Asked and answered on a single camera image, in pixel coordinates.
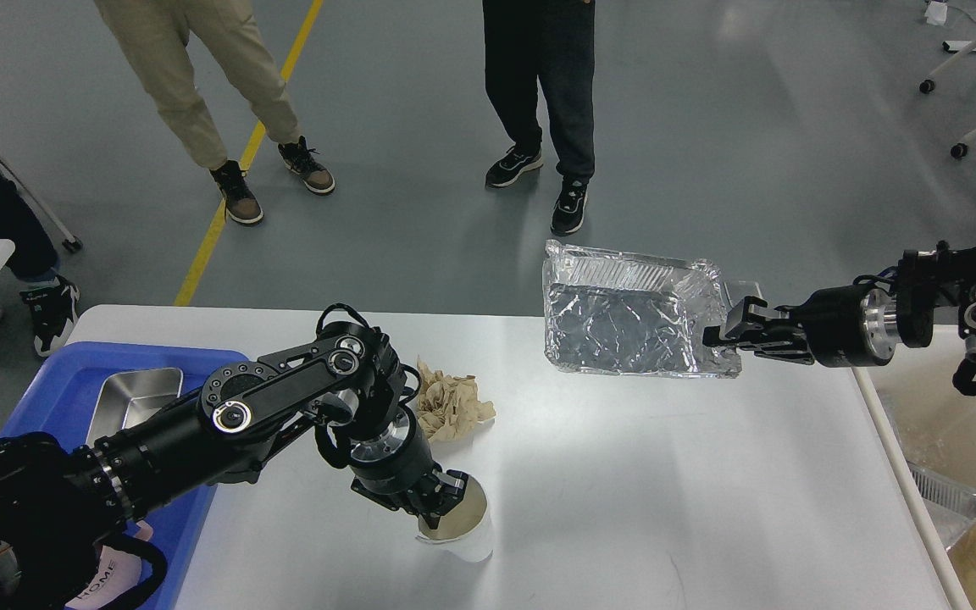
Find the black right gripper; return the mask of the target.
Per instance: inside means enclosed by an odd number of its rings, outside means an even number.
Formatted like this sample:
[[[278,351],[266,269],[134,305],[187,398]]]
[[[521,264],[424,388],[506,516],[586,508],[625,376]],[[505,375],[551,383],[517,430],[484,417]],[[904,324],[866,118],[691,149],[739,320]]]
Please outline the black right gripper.
[[[729,310],[725,337],[720,327],[707,327],[702,344],[739,348],[776,362],[884,366],[900,342],[890,308],[890,294],[867,283],[817,291],[798,308],[771,308],[747,295]]]

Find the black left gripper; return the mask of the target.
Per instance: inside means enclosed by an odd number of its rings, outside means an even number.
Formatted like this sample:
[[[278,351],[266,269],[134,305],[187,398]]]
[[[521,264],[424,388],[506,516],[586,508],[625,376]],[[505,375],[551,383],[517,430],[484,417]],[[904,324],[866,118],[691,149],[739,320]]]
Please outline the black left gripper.
[[[399,412],[375,439],[353,443],[350,469],[350,490],[388,510],[419,516],[429,530],[460,505],[469,482],[463,471],[438,471],[411,412]]]

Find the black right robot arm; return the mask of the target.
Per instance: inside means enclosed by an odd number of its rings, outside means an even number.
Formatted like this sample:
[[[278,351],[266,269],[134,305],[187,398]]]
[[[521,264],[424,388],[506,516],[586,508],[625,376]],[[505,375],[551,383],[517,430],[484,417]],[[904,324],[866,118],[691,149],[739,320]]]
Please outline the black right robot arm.
[[[965,354],[952,384],[976,397],[976,247],[907,250],[895,266],[847,286],[818,290],[796,306],[748,295],[727,320],[702,332],[705,347],[734,347],[778,362],[828,368],[882,367],[898,345],[932,344],[934,313],[952,308]]]

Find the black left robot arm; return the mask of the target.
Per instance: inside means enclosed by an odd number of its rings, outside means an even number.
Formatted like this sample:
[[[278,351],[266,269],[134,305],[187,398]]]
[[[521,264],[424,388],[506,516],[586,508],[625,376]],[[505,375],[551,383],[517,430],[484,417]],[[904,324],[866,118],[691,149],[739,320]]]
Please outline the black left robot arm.
[[[216,369],[146,421],[67,452],[51,434],[0,439],[0,609],[62,609],[97,576],[102,548],[150,564],[108,603],[136,609],[168,573],[166,556],[128,536],[197,487],[254,483],[307,431],[322,458],[349,468],[353,491],[437,529],[471,476],[445,470],[409,403],[417,370],[355,308],[320,317],[313,342]]]

